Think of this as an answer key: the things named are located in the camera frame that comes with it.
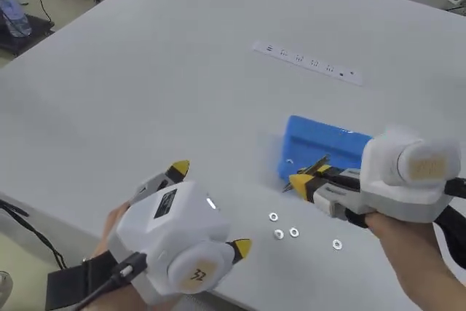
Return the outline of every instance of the hand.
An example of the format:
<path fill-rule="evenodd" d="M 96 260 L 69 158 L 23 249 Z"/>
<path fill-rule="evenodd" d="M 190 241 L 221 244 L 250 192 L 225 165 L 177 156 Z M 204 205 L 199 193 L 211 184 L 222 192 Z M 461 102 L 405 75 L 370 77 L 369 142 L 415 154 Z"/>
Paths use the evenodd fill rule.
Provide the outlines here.
<path fill-rule="evenodd" d="M 401 287 L 424 311 L 466 310 L 466 288 L 442 259 L 432 224 L 415 224 L 380 213 L 366 216 L 380 239 Z"/>
<path fill-rule="evenodd" d="M 129 202 L 125 202 L 118 208 L 113 209 L 107 216 L 106 223 L 103 228 L 102 238 L 100 239 L 97 248 L 95 249 L 92 257 L 96 257 L 105 253 L 108 250 L 107 242 L 108 236 L 113 226 L 121 219 L 126 210 L 130 207 Z M 157 305 L 152 308 L 152 311 L 169 311 L 178 302 L 178 298 L 174 298 L 164 304 Z M 87 311 L 146 311 L 147 306 L 139 296 L 138 292 L 132 285 L 120 288 L 116 291 L 103 295 L 101 298 L 93 302 Z"/>

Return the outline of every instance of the blue tray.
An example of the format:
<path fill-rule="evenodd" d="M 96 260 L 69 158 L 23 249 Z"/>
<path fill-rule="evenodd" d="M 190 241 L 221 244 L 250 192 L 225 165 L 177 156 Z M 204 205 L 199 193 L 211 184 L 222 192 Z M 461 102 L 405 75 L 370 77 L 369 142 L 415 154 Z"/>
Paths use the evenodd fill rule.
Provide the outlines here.
<path fill-rule="evenodd" d="M 300 168 L 309 167 L 326 154 L 330 165 L 338 168 L 360 168 L 364 146 L 371 137 L 340 127 L 291 116 L 285 131 L 280 177 L 288 181 Z"/>

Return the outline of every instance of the small washer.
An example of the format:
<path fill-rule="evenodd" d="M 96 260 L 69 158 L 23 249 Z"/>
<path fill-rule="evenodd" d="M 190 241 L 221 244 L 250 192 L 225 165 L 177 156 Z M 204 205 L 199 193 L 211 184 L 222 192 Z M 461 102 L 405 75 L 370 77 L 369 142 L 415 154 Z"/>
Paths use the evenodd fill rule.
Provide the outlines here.
<path fill-rule="evenodd" d="M 340 240 L 334 240 L 332 242 L 333 249 L 336 251 L 340 251 L 343 248 L 343 245 L 341 244 Z"/>
<path fill-rule="evenodd" d="M 283 234 L 283 231 L 281 229 L 276 229 L 274 231 L 274 237 L 275 237 L 276 240 L 282 240 L 283 236 L 285 236 L 285 235 Z"/>
<path fill-rule="evenodd" d="M 277 213 L 270 213 L 269 214 L 269 219 L 270 219 L 270 221 L 276 222 L 278 220 Z"/>
<path fill-rule="evenodd" d="M 290 228 L 290 236 L 293 237 L 293 238 L 296 238 L 299 236 L 299 231 L 297 228 L 295 227 L 291 227 Z"/>

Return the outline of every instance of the power outlet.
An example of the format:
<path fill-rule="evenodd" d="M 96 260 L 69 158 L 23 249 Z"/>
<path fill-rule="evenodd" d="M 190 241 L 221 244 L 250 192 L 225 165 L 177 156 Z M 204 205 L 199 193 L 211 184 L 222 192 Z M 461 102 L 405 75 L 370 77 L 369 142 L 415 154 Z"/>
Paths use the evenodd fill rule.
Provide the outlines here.
<path fill-rule="evenodd" d="M 314 58 L 309 55 L 302 55 L 296 52 L 281 47 L 280 45 L 256 42 L 253 45 L 253 50 L 262 54 L 272 56 L 279 60 L 283 60 L 293 65 L 315 71 L 326 76 L 340 79 L 344 82 L 349 82 L 359 86 L 363 85 L 362 76 L 355 70 L 341 66 L 326 63 L 320 59 Z"/>

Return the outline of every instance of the table surface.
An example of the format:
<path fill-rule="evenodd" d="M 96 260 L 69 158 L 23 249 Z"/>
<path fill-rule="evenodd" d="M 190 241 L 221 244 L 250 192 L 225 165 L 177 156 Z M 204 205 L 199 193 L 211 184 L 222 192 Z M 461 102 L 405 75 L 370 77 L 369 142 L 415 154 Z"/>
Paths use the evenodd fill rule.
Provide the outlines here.
<path fill-rule="evenodd" d="M 232 237 L 253 240 L 223 297 L 417 310 L 376 238 L 280 193 L 276 166 L 292 114 L 369 135 L 407 125 L 465 151 L 464 35 L 463 17 L 405 0 L 106 0 L 0 71 L 0 190 L 72 228 L 60 239 L 74 246 L 143 179 L 189 159 Z M 358 70 L 364 86 L 253 52 L 258 39 Z M 298 238 L 274 240 L 290 227 Z"/>

